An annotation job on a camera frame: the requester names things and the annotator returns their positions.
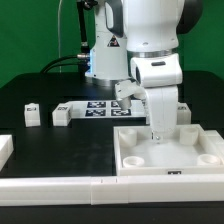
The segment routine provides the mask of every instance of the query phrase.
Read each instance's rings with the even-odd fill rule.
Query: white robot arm
[[[123,25],[130,70],[136,82],[116,84],[122,109],[130,106],[130,95],[144,99],[153,132],[174,130],[177,120],[177,84],[182,82],[176,27],[185,0],[123,0]],[[113,21],[111,1],[106,1],[107,21]]]

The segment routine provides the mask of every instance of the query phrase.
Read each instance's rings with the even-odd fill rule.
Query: label sticker
[[[121,109],[113,109],[111,110],[111,116],[131,116],[131,110],[121,110]]]
[[[107,47],[120,47],[117,38],[113,35]]]
[[[86,110],[86,117],[104,117],[106,110]]]
[[[106,102],[88,102],[87,108],[105,108]]]
[[[111,101],[111,107],[119,107],[117,101]]]

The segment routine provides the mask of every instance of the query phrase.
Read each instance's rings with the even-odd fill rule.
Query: green backdrop
[[[59,0],[0,0],[0,87],[16,75],[38,72],[58,57]],[[86,12],[90,45],[94,44],[93,13]],[[198,25],[180,36],[184,70],[214,72],[224,79],[224,1],[204,0]],[[62,6],[62,55],[80,51],[76,0]]]

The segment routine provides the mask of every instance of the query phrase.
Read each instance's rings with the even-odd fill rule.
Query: white block
[[[67,126],[71,121],[71,108],[69,104],[59,104],[53,111],[53,125],[54,126]]]
[[[3,178],[0,206],[90,204],[90,177]]]
[[[91,181],[91,204],[128,203],[127,177],[97,177]]]
[[[13,152],[13,143],[11,135],[0,135],[0,170],[7,162]]]
[[[24,116],[26,127],[40,126],[39,104],[31,103],[25,105]]]
[[[191,124],[191,111],[186,103],[178,103],[177,124]]]

